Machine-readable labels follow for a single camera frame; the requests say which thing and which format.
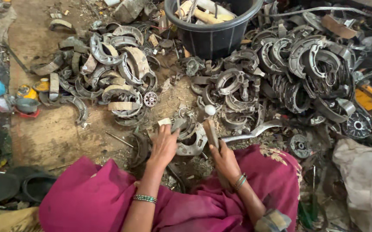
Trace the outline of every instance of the woman's left hand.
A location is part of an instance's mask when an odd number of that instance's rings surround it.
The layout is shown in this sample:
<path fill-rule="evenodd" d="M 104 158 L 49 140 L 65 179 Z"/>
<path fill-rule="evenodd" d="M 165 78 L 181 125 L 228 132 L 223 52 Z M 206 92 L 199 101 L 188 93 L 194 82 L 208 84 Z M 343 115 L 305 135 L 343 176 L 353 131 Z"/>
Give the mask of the woman's left hand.
<path fill-rule="evenodd" d="M 153 141 L 152 155 L 147 161 L 147 166 L 155 169 L 156 171 L 163 172 L 166 166 L 172 161 L 177 149 L 177 138 L 180 129 L 171 134 L 171 125 L 161 125 L 159 134 Z"/>

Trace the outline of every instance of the woman's hand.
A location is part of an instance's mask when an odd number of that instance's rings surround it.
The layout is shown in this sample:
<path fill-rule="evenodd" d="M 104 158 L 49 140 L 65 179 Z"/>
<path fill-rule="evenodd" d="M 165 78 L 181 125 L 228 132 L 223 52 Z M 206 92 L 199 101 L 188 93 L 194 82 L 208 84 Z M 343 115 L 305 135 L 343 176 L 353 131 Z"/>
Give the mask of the woman's hand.
<path fill-rule="evenodd" d="M 219 140 L 219 145 L 220 154 L 217 148 L 209 145 L 210 152 L 216 163 L 216 169 L 229 180 L 231 185 L 234 185 L 242 175 L 234 151 L 230 150 L 223 140 Z"/>
<path fill-rule="evenodd" d="M 152 155 L 147 161 L 147 166 L 154 171 L 162 172 L 166 166 L 172 161 L 177 149 L 177 138 L 180 133 L 180 129 L 171 134 L 171 125 L 161 125 L 159 133 L 153 141 Z"/>

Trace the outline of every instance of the woman's right hand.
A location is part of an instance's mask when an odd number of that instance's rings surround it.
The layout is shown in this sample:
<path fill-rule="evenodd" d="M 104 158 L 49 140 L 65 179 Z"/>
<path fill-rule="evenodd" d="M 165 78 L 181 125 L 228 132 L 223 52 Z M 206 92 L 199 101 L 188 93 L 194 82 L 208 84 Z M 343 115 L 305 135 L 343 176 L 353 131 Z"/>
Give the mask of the woman's right hand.
<path fill-rule="evenodd" d="M 220 153 L 213 145 L 209 145 L 210 152 L 216 163 L 216 169 L 229 180 L 231 185 L 234 185 L 242 175 L 234 151 L 230 150 L 223 140 L 219 140 L 219 146 Z"/>

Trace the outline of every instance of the gear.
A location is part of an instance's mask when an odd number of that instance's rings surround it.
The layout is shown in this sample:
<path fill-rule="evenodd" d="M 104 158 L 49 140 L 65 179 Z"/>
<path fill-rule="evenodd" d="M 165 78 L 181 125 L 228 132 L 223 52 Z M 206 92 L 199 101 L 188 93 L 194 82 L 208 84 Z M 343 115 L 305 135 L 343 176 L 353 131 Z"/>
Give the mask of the gear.
<path fill-rule="evenodd" d="M 158 95 L 153 91 L 147 92 L 144 94 L 143 102 L 147 107 L 152 108 L 158 103 Z"/>

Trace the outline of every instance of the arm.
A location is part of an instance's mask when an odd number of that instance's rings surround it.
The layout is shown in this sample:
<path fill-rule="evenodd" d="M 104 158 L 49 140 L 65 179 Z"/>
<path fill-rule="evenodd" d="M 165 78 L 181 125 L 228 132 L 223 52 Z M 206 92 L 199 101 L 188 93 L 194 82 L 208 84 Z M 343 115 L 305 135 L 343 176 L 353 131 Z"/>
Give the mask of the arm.
<path fill-rule="evenodd" d="M 221 148 L 220 153 L 213 145 L 209 145 L 210 151 L 216 163 L 216 168 L 226 177 L 226 179 L 229 180 L 230 184 L 234 186 L 242 173 L 240 172 L 234 151 L 230 150 L 223 140 L 219 140 L 219 144 Z M 246 211 L 249 214 L 249 218 L 251 219 L 253 226 L 255 226 L 256 222 L 265 214 L 265 206 L 261 200 L 259 200 L 258 196 L 255 194 L 247 181 L 243 183 L 242 187 L 238 191 L 238 195 L 245 205 Z"/>
<path fill-rule="evenodd" d="M 136 194 L 157 198 L 164 169 L 176 154 L 176 140 L 179 129 L 170 133 L 170 124 L 162 125 L 157 138 L 153 140 L 150 159 L 147 161 L 143 178 Z M 150 232 L 152 230 L 155 204 L 147 201 L 133 201 L 123 224 L 122 232 Z"/>

